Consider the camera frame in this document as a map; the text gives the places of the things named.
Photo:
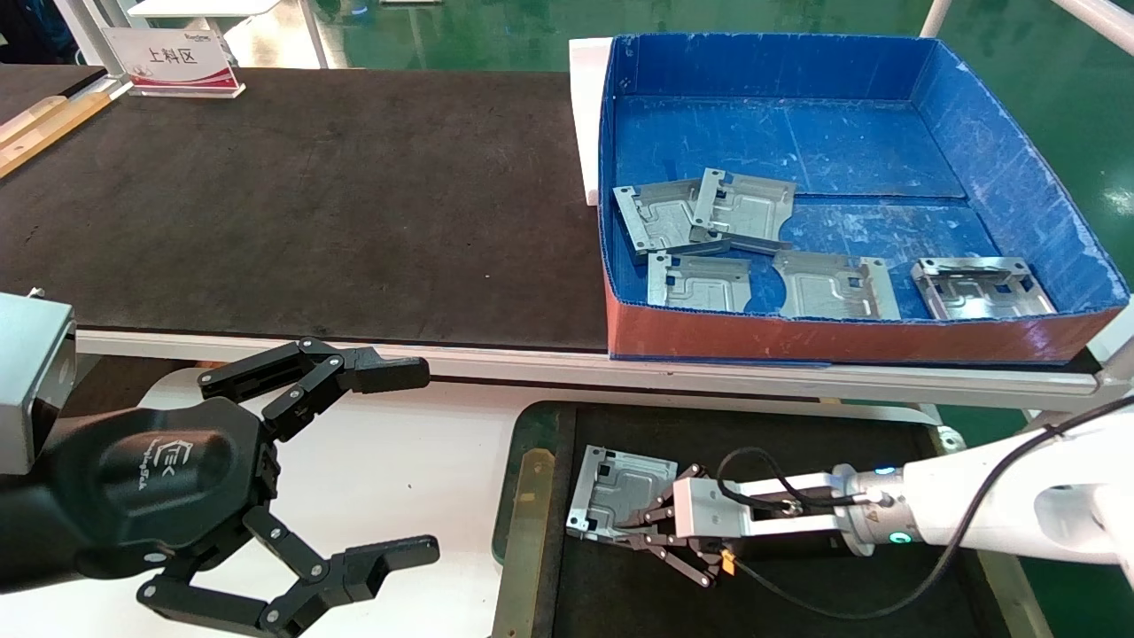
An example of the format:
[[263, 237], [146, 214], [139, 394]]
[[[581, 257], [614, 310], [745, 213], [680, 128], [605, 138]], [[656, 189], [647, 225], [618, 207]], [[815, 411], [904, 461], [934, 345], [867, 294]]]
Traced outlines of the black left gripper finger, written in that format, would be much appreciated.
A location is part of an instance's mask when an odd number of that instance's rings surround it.
[[316, 338], [302, 338], [198, 376], [203, 399], [223, 397], [243, 403], [280, 389], [260, 412], [272, 440], [299, 435], [319, 415], [348, 393], [381, 394], [426, 388], [429, 363], [386, 359], [372, 347], [340, 350]]
[[299, 637], [329, 610], [376, 598], [393, 571], [438, 562], [440, 542], [432, 534], [345, 548], [322, 558], [266, 507], [239, 519], [239, 531], [287, 565], [296, 580], [271, 601], [201, 588], [193, 578], [210, 555], [174, 560], [137, 592], [142, 606], [185, 626], [201, 626], [248, 637]]

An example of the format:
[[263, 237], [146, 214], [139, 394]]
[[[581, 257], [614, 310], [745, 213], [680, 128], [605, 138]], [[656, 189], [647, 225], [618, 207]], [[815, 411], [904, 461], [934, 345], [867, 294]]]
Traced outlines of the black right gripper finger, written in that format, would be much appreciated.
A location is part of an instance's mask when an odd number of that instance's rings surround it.
[[660, 495], [652, 497], [648, 507], [638, 508], [632, 511], [627, 518], [624, 518], [620, 521], [620, 528], [638, 529], [644, 528], [644, 526], [655, 525], [655, 522], [663, 521], [666, 518], [672, 518], [672, 494], [675, 494], [678, 480], [700, 478], [704, 475], [705, 469], [703, 465], [689, 465], [668, 487], [661, 490]]
[[672, 536], [672, 534], [629, 533], [616, 538], [613, 544], [619, 548], [631, 548], [633, 552], [650, 553], [657, 560], [665, 562], [665, 565], [669, 565], [669, 568], [676, 570], [677, 573], [689, 578], [701, 588], [712, 588], [718, 577], [691, 577], [686, 571], [682, 558], [678, 558], [678, 541], [687, 541], [687, 538], [678, 538]]

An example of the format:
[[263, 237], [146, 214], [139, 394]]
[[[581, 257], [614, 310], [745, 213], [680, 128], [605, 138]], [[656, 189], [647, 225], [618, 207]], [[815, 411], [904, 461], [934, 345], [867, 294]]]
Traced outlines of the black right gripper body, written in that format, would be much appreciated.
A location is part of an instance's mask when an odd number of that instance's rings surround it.
[[678, 558], [691, 577], [721, 577], [737, 573], [736, 556], [723, 541], [687, 538], [678, 541]]

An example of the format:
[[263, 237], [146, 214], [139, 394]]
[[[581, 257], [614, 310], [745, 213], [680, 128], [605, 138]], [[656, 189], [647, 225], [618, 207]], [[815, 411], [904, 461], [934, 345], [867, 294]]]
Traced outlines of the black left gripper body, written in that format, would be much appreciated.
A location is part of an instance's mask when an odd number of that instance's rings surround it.
[[124, 579], [185, 561], [220, 565], [278, 494], [276, 443], [220, 397], [132, 408], [53, 433], [40, 457], [40, 579]]

